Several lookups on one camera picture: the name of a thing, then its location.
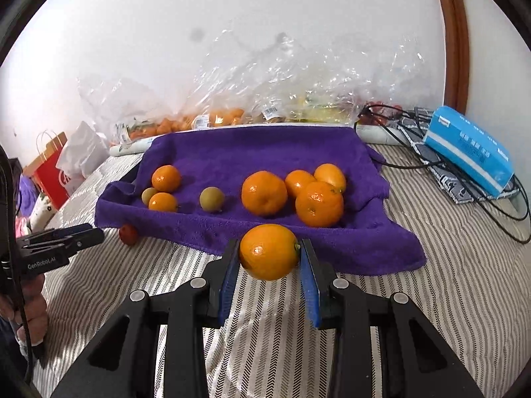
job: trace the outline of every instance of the blue box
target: blue box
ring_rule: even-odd
[[[424,143],[498,196],[514,173],[509,152],[485,130],[448,106],[433,114]]]

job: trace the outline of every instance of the plastic bag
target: plastic bag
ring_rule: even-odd
[[[109,150],[98,134],[82,121],[68,138],[61,151],[57,164],[72,180],[87,178],[109,157]]]
[[[147,86],[131,79],[78,79],[78,92],[94,128],[111,144],[170,133],[172,111]]]
[[[414,39],[377,44],[342,36],[307,50],[286,34],[253,52],[233,31],[214,41],[180,118],[201,129],[261,122],[324,122],[352,126],[367,102],[402,106],[433,96]]]

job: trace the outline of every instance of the striped bedsheet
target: striped bedsheet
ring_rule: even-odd
[[[392,163],[411,163],[398,147],[375,146]],[[109,158],[66,203],[50,226],[94,223],[97,197],[140,155]],[[524,257],[531,246],[507,238],[476,205],[456,206],[426,170],[384,168],[391,183],[386,210],[417,234],[427,265],[385,276],[340,274],[364,291],[410,295],[427,315],[486,397],[509,388],[531,356],[531,274]],[[514,210],[508,200],[500,202]],[[500,221],[519,237],[525,225]],[[212,255],[168,241],[142,239],[124,246],[115,229],[98,247],[72,258],[46,276],[50,327],[47,362],[35,368],[34,383],[49,397],[98,328],[135,289],[150,295],[176,289],[201,275]],[[334,332],[317,331],[305,317],[299,276],[260,282],[240,271],[229,319],[220,330],[204,330],[211,397],[325,398]],[[163,396],[166,329],[160,332],[155,396]],[[381,396],[376,330],[372,331],[373,397]]]

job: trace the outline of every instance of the purple cloth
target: purple cloth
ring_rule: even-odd
[[[146,151],[135,183],[110,183],[96,204],[96,225],[118,228],[129,223],[139,234],[167,239],[221,255],[230,238],[242,237],[260,223],[278,223],[299,238],[308,237],[318,257],[336,271],[383,275],[411,271],[426,263],[411,232],[389,220],[383,200],[389,183],[379,175],[371,156],[383,158],[347,127],[251,126],[169,134]],[[240,193],[247,176],[268,170],[284,179],[290,171],[313,173],[322,163],[334,163],[347,178],[344,216],[335,228],[308,228],[298,219],[291,200],[275,217],[248,212]],[[140,195],[151,186],[151,175],[162,165],[174,165],[182,185],[174,195],[178,213],[150,211]],[[208,214],[198,204],[205,187],[226,195],[223,212]]]
[[[29,217],[33,212],[39,191],[35,184],[27,176],[20,176],[19,183],[20,213],[23,217]]]

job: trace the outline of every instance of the small green fruit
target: small green fruit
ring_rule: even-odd
[[[199,204],[206,212],[219,212],[225,201],[225,195],[217,187],[207,187],[199,196]]]
[[[142,192],[142,202],[145,206],[149,205],[149,200],[153,197],[153,195],[156,195],[158,193],[158,190],[156,188],[150,187],[145,189]]]

